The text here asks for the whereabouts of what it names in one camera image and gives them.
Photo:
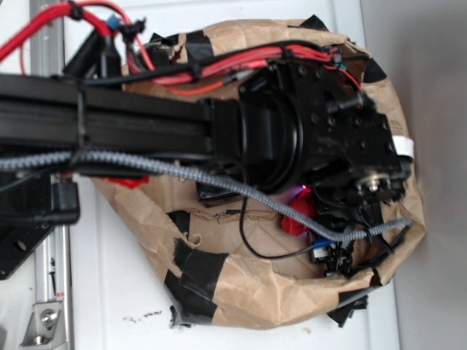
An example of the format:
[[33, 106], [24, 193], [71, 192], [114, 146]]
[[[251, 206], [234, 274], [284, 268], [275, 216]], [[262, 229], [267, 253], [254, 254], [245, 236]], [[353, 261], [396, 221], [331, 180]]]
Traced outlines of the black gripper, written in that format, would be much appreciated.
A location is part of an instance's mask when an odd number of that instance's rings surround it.
[[337, 73], [300, 61], [275, 63], [239, 87], [242, 159], [252, 186], [295, 184], [333, 201], [399, 201], [410, 177], [388, 118]]

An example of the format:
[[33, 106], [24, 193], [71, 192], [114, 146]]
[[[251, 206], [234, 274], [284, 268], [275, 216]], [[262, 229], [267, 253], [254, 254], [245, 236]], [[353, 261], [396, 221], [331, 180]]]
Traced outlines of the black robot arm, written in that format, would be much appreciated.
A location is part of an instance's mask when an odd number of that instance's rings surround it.
[[263, 193], [295, 184], [335, 201], [400, 200], [411, 176], [388, 118], [315, 63], [276, 62], [239, 97], [196, 102], [39, 77], [1, 77], [1, 170], [61, 165], [93, 176], [161, 173], [179, 161]]

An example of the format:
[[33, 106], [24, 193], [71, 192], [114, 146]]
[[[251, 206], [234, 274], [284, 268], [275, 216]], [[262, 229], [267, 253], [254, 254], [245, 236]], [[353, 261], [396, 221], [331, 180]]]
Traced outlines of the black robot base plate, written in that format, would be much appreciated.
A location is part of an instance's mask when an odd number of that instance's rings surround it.
[[44, 215], [51, 211], [48, 175], [30, 178], [1, 191], [1, 280], [7, 280], [52, 230]]

